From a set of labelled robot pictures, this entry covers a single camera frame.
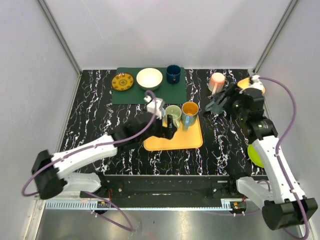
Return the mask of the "grey mug white inside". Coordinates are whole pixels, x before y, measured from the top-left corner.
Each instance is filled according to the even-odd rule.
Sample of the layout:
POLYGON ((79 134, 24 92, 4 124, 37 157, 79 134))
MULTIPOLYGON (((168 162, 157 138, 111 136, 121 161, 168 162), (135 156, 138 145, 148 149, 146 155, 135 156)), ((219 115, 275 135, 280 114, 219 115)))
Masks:
POLYGON ((207 104, 207 105, 205 106, 205 111, 206 111, 206 112, 211 112, 211 113, 212 113, 212 106, 213 106, 214 102, 215 102, 215 101, 212 101, 212 102, 210 102, 209 104, 207 104))

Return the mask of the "pink mug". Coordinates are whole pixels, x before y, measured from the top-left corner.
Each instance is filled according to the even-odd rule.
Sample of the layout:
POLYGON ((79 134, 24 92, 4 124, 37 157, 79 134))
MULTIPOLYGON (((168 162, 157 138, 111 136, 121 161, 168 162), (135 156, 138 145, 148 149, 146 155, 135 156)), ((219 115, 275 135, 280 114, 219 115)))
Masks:
POLYGON ((211 75, 208 83, 208 89, 212 95, 222 91, 225 80, 225 76, 220 72, 215 72, 211 75))

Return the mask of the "orange and blue mug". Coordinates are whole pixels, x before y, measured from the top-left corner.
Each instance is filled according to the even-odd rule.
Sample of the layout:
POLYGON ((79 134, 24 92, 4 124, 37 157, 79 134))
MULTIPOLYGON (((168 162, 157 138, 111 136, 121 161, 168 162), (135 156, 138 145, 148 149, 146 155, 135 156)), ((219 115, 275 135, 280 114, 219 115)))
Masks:
POLYGON ((183 130, 187 131, 189 127, 196 123, 199 107, 195 102, 188 101, 182 105, 181 108, 181 123, 183 130))

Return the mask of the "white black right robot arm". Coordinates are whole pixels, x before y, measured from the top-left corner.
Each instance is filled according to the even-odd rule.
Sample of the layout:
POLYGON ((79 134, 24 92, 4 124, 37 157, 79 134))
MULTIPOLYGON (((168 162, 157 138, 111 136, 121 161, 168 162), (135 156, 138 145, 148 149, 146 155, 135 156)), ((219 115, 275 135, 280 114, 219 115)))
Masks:
POLYGON ((226 112, 241 123, 249 143, 260 157, 271 190, 244 173, 236 174, 227 185, 228 195, 248 197, 262 212, 271 230, 307 224, 318 209, 314 198, 307 198, 295 180, 279 145, 274 123, 264 115, 262 90, 241 89, 232 83, 215 96, 205 108, 214 114, 226 112))

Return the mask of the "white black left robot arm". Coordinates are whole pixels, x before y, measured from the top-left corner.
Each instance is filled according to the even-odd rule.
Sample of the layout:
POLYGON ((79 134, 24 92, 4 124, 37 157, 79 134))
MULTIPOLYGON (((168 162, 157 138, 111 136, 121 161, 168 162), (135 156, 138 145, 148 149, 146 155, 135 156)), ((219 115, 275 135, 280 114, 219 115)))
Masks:
POLYGON ((118 125, 111 133, 71 150, 37 154, 32 166, 32 180, 40 199, 48 200, 62 192, 90 192, 97 198, 108 193, 108 186, 96 173, 77 173, 76 170, 97 160, 114 157, 131 145, 150 137, 171 140, 178 128, 170 116, 167 123, 152 113, 145 112, 118 125))

